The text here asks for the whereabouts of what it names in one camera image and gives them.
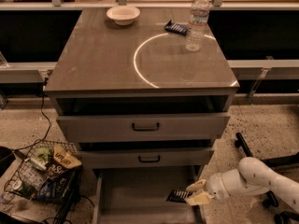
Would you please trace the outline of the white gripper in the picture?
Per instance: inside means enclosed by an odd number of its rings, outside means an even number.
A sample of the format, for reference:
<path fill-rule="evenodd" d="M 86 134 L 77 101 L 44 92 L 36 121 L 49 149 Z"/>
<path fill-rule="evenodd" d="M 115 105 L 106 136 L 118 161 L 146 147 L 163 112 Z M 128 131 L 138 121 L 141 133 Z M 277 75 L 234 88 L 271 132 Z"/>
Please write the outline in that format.
<path fill-rule="evenodd" d="M 211 175 L 207 180 L 201 179 L 186 188 L 191 193 L 185 199 L 185 202 L 190 206 L 209 204 L 212 199 L 225 200 L 230 197 L 223 179 L 222 173 Z"/>

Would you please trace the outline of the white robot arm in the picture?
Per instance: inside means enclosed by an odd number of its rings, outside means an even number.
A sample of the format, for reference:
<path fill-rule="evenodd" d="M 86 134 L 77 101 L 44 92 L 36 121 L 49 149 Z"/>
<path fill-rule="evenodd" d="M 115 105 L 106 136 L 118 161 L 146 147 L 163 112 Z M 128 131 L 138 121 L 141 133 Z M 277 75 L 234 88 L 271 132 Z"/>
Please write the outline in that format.
<path fill-rule="evenodd" d="M 254 196 L 272 191 L 296 213 L 299 212 L 299 183 L 253 157 L 243 158 L 233 170 L 198 180 L 186 190 L 191 193 L 185 199 L 190 206 L 208 204 L 212 199 L 224 200 L 234 194 Z"/>

